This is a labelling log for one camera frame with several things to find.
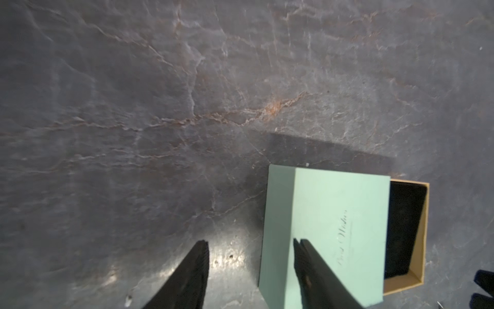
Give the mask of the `mint green jewelry box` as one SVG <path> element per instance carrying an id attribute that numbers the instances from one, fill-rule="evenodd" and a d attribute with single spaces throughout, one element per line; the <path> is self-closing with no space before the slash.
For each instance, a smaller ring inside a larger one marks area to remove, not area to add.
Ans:
<path id="1" fill-rule="evenodd" d="M 271 165 L 259 290 L 269 308 L 303 308 L 293 240 L 307 239 L 368 307 L 423 285 L 430 186 L 389 176 Z"/>

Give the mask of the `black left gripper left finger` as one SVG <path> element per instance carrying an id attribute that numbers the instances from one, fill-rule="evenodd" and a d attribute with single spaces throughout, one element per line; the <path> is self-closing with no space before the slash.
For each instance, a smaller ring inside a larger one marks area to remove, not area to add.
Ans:
<path id="1" fill-rule="evenodd" d="M 208 242 L 195 243 L 144 309 L 202 309 L 210 261 Z"/>

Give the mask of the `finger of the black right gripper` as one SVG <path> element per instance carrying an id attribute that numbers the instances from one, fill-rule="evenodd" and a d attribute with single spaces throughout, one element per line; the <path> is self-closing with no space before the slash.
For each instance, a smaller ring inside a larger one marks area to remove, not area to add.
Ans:
<path id="1" fill-rule="evenodd" d="M 470 300 L 470 309 L 494 309 L 494 274 L 487 270 L 478 270 L 474 282 L 485 291 L 488 296 L 474 293 Z"/>

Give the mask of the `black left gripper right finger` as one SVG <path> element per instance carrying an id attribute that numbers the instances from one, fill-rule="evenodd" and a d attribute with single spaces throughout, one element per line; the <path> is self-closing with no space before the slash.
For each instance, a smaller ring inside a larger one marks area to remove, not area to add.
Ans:
<path id="1" fill-rule="evenodd" d="M 362 309 L 307 239 L 293 240 L 303 309 Z"/>

